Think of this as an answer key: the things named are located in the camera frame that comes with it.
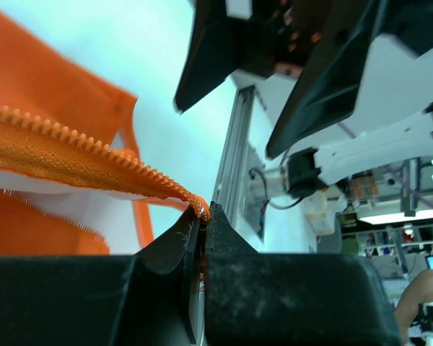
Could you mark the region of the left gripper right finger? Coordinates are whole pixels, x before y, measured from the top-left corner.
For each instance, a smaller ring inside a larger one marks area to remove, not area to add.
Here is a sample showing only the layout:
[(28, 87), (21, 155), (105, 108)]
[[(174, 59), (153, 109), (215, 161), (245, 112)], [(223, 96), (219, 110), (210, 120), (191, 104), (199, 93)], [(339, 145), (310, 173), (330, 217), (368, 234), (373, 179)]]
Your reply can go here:
[(206, 227), (210, 345), (400, 345), (379, 275), (351, 254), (259, 253), (212, 203)]

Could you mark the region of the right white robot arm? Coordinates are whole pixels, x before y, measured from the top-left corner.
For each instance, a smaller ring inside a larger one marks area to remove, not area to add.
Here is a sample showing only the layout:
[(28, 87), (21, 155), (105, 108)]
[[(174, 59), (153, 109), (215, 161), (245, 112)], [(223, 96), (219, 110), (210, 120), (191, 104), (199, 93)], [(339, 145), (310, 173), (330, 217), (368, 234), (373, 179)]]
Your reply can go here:
[[(274, 159), (298, 141), (355, 111), (372, 41), (395, 35), (417, 54), (433, 48), (433, 1), (254, 1), (248, 19), (231, 17), (224, 1), (197, 1), (188, 57), (175, 93), (192, 108), (232, 72), (270, 77), (300, 73), (266, 144)], [(433, 146), (433, 102), (405, 120), (332, 146), (290, 155), (278, 169), (251, 169), (254, 200), (304, 199), (345, 176)]]

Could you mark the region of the orange jacket with pink lining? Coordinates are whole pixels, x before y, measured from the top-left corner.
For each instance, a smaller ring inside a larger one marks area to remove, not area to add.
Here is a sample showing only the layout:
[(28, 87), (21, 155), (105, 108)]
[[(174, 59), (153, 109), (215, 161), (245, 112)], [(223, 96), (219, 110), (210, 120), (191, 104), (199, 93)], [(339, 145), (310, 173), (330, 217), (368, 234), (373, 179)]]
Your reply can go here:
[(149, 205), (210, 217), (206, 201), (146, 165), (133, 130), (136, 98), (0, 12), (0, 255), (105, 255), (89, 199), (133, 204), (142, 246)]

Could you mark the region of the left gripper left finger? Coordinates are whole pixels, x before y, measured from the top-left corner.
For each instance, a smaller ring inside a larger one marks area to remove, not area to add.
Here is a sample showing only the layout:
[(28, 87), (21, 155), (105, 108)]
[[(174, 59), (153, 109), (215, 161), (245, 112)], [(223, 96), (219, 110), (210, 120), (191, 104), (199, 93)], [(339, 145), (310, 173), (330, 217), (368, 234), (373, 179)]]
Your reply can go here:
[(192, 345), (200, 221), (133, 255), (0, 257), (0, 345)]

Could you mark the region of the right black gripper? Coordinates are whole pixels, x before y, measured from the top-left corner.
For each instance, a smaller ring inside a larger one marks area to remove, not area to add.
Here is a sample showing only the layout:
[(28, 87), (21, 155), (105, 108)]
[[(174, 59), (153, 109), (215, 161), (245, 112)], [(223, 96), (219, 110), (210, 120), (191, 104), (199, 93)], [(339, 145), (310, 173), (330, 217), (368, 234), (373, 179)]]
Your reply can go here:
[(299, 76), (266, 144), (270, 159), (350, 117), (387, 1), (197, 1), (188, 56), (175, 93), (185, 112), (235, 70)]

